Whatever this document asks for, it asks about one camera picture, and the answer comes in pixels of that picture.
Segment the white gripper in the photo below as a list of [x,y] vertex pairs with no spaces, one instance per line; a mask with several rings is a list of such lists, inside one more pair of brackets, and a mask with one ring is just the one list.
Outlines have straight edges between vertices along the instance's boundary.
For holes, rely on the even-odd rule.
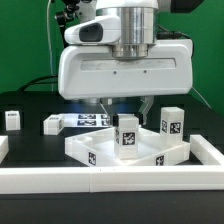
[[118,60],[109,46],[69,46],[61,54],[58,90],[67,100],[102,98],[108,123],[118,125],[112,111],[117,97],[141,97],[142,125],[155,95],[185,94],[193,83],[192,41],[159,40],[138,60]]

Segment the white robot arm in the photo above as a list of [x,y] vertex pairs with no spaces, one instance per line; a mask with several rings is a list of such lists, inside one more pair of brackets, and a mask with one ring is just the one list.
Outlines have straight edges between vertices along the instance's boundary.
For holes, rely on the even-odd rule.
[[204,0],[96,0],[80,24],[64,31],[67,47],[58,91],[67,100],[139,96],[144,120],[155,95],[192,88],[193,41],[158,32],[161,12],[191,13]]

